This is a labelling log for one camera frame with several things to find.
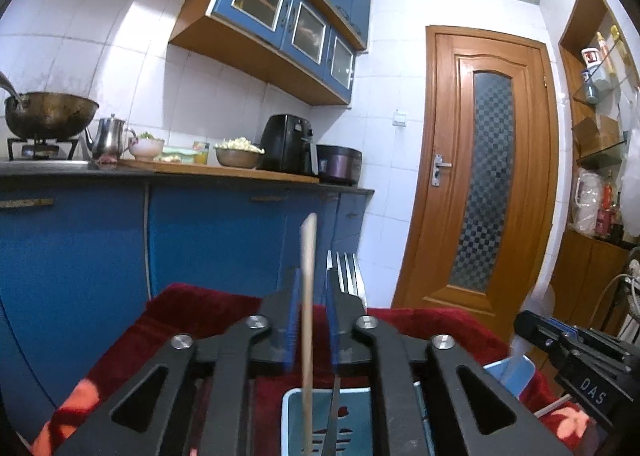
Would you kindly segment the wooden shelf unit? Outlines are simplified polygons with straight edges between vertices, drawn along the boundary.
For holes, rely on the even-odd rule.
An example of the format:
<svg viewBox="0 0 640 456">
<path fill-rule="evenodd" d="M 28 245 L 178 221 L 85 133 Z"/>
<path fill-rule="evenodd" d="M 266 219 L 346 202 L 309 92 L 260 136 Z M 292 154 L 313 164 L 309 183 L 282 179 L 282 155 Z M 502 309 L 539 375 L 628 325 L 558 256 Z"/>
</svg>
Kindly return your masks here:
<svg viewBox="0 0 640 456">
<path fill-rule="evenodd" d="M 574 224 L 580 213 L 576 199 L 586 183 L 620 171 L 627 146 L 622 101 L 638 86 L 638 72 L 611 1 L 540 0 L 539 6 L 558 60 L 554 85 L 561 91 L 556 99 L 562 105 L 559 180 L 567 214 L 560 222 L 562 238 L 550 280 L 554 315 L 567 324 L 614 335 L 626 310 L 615 304 L 615 288 L 630 250 L 626 242 L 579 231 Z M 610 84 L 600 89 L 596 104 L 587 101 L 582 85 L 582 50 L 587 48 L 602 53 L 604 63 L 598 71 Z"/>
</svg>

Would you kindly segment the blue lower kitchen cabinets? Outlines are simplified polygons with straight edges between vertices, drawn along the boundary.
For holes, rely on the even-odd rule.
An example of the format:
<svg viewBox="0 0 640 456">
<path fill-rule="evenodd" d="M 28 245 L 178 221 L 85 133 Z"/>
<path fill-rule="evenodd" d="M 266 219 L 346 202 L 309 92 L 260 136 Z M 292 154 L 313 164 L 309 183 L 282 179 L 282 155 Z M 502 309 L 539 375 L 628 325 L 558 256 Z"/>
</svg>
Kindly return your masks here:
<svg viewBox="0 0 640 456">
<path fill-rule="evenodd" d="M 370 190 L 168 176 L 82 161 L 1 167 L 1 391 L 35 439 L 99 357 L 173 283 L 262 297 L 321 252 L 355 252 Z"/>
</svg>

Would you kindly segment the wooden chopstick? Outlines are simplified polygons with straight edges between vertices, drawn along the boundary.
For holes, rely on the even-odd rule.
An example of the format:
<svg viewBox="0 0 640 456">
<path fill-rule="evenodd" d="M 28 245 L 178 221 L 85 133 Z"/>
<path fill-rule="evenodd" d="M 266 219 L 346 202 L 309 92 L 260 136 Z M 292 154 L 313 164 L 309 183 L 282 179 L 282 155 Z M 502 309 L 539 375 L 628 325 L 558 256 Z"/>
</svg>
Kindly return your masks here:
<svg viewBox="0 0 640 456">
<path fill-rule="evenodd" d="M 314 362 L 312 361 L 312 330 L 314 329 L 314 264 L 316 261 L 317 215 L 309 213 L 300 227 L 300 272 L 302 272 L 302 405 L 303 405 L 303 454 L 312 454 L 314 425 L 312 424 L 312 385 Z"/>
</svg>

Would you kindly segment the black air fryer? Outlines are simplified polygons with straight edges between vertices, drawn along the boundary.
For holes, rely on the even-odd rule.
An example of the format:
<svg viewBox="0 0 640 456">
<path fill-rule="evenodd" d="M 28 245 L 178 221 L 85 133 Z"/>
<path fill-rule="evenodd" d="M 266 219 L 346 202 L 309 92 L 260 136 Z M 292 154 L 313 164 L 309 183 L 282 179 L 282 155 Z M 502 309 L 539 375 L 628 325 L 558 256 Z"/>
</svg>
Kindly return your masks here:
<svg viewBox="0 0 640 456">
<path fill-rule="evenodd" d="M 318 152 L 310 122 L 302 117 L 271 116 L 259 144 L 264 151 L 258 168 L 267 171 L 318 176 Z"/>
</svg>

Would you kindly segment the light blue utensil box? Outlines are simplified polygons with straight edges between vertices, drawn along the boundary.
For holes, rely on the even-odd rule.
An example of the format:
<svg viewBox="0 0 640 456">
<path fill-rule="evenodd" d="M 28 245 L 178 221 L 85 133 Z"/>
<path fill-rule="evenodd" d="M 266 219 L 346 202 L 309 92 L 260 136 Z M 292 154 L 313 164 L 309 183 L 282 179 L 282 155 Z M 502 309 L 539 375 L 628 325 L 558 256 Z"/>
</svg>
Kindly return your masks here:
<svg viewBox="0 0 640 456">
<path fill-rule="evenodd" d="M 523 355 L 514 366 L 509 378 L 503 376 L 510 358 L 484 366 L 486 372 L 500 380 L 516 398 L 521 398 L 529 381 L 535 375 L 535 364 Z M 312 447 L 311 454 L 321 455 L 326 438 L 326 427 L 330 418 L 333 391 L 312 390 Z M 369 388 L 341 388 L 338 394 L 336 421 L 337 455 L 372 455 L 371 397 Z M 288 390 L 282 398 L 281 454 L 303 455 L 304 418 L 302 389 Z"/>
</svg>

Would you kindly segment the dark rice cooker pot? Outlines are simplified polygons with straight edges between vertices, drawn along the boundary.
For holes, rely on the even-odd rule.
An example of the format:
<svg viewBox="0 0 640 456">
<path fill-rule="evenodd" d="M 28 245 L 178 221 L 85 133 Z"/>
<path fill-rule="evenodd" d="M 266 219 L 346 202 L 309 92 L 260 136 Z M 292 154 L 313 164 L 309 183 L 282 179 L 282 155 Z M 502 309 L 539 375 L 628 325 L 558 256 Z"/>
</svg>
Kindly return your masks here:
<svg viewBox="0 0 640 456">
<path fill-rule="evenodd" d="M 357 186 L 362 153 L 350 147 L 317 145 L 319 179 L 323 183 Z"/>
</svg>

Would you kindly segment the steel kettle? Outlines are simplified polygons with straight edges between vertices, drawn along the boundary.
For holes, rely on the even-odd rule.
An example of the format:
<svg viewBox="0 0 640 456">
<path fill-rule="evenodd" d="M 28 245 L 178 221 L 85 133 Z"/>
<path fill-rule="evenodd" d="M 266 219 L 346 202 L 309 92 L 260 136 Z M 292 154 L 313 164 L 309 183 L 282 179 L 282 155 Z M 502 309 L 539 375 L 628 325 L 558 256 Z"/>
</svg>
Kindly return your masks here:
<svg viewBox="0 0 640 456">
<path fill-rule="evenodd" d="M 136 137 L 134 130 L 126 127 L 126 121 L 114 114 L 99 120 L 95 136 L 85 128 L 87 147 L 94 161 L 117 162 L 129 148 L 128 135 Z"/>
</svg>

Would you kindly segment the dark wok pan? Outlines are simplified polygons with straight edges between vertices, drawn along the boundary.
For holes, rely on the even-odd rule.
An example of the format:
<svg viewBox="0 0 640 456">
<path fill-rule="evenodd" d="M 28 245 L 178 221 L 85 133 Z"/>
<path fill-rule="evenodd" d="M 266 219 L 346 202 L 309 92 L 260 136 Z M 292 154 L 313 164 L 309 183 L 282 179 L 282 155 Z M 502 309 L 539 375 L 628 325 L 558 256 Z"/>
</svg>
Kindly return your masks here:
<svg viewBox="0 0 640 456">
<path fill-rule="evenodd" d="M 10 94 L 4 101 L 6 124 L 18 138 L 63 141 L 81 134 L 93 120 L 99 104 L 90 98 L 56 92 L 18 93 L 5 74 L 1 89 Z"/>
</svg>

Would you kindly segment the blue upper wall cabinets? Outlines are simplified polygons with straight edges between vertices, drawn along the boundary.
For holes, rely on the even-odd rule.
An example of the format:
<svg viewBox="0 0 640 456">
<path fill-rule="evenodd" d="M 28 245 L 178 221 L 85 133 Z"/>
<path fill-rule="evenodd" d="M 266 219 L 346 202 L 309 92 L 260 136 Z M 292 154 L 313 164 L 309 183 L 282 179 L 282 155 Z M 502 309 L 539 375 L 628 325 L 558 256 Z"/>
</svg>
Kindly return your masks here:
<svg viewBox="0 0 640 456">
<path fill-rule="evenodd" d="M 314 106 L 352 98 L 371 0 L 185 0 L 170 43 Z"/>
</svg>

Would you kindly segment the bowl of popcorn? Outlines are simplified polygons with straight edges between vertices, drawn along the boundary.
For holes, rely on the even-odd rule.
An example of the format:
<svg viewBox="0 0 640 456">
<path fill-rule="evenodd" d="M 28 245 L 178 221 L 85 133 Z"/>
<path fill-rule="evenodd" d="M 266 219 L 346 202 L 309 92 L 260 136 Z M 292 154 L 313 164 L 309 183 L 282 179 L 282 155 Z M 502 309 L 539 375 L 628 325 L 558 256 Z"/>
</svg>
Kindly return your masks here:
<svg viewBox="0 0 640 456">
<path fill-rule="evenodd" d="M 218 164 L 224 167 L 254 169 L 265 151 L 250 142 L 248 138 L 240 136 L 232 140 L 224 140 L 215 145 Z"/>
</svg>

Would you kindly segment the wooden door with glass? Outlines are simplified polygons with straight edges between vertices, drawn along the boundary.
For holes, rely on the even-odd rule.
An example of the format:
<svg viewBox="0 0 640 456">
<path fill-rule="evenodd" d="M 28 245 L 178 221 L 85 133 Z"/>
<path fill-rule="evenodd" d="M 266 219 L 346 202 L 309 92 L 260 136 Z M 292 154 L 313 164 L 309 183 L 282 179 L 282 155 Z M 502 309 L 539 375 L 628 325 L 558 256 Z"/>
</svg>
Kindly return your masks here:
<svg viewBox="0 0 640 456">
<path fill-rule="evenodd" d="M 541 42 L 431 26 L 416 198 L 393 304 L 456 308 L 510 338 L 538 280 L 558 182 Z"/>
</svg>

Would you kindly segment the red floral blanket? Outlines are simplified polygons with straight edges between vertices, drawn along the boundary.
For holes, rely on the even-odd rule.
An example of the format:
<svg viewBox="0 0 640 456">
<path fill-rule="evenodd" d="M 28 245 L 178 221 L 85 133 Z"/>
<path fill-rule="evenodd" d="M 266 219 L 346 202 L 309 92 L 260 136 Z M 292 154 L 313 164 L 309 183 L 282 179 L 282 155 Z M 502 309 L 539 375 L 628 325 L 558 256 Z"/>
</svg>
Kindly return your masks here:
<svg viewBox="0 0 640 456">
<path fill-rule="evenodd" d="M 187 284 L 172 284 L 152 299 L 142 315 L 96 362 L 63 404 L 52 414 L 32 442 L 33 455 L 52 455 L 81 426 L 92 411 L 117 391 L 152 358 L 170 337 L 188 334 L 194 339 L 225 332 L 241 318 L 256 313 L 262 299 L 226 294 Z M 393 325 L 398 332 L 429 339 L 452 335 L 457 343 L 485 365 L 503 360 L 508 347 L 468 312 L 457 309 L 375 309 L 369 313 Z M 299 355 L 292 372 L 257 380 L 254 426 L 255 455 L 281 455 L 281 404 L 286 391 L 299 387 Z M 329 326 L 326 309 L 314 306 L 314 387 L 332 384 Z M 555 401 L 549 381 L 539 370 L 521 395 L 533 413 Z M 573 455 L 594 455 L 599 437 L 594 421 L 577 405 L 561 404 L 539 421 L 561 440 Z"/>
</svg>

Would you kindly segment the gas stove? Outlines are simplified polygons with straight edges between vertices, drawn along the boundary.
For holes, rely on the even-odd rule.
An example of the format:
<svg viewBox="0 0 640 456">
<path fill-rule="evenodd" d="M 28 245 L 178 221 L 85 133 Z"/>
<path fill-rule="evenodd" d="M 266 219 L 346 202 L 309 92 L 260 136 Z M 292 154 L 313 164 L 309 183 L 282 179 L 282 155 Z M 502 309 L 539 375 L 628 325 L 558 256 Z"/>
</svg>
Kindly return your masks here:
<svg viewBox="0 0 640 456">
<path fill-rule="evenodd" d="M 27 138 L 8 138 L 9 161 L 14 160 L 73 160 L 78 145 L 77 138 L 48 142 Z"/>
</svg>

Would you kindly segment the white ceramic bowl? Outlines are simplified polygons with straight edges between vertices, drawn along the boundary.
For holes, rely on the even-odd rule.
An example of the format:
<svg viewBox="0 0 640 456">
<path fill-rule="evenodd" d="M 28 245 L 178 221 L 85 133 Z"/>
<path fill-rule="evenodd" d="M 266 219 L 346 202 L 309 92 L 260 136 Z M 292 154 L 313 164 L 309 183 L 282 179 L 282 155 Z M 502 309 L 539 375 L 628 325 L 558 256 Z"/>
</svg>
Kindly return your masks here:
<svg viewBox="0 0 640 456">
<path fill-rule="evenodd" d="M 164 145 L 165 141 L 161 138 L 143 133 L 130 138 L 128 150 L 137 160 L 152 161 L 160 156 Z"/>
</svg>

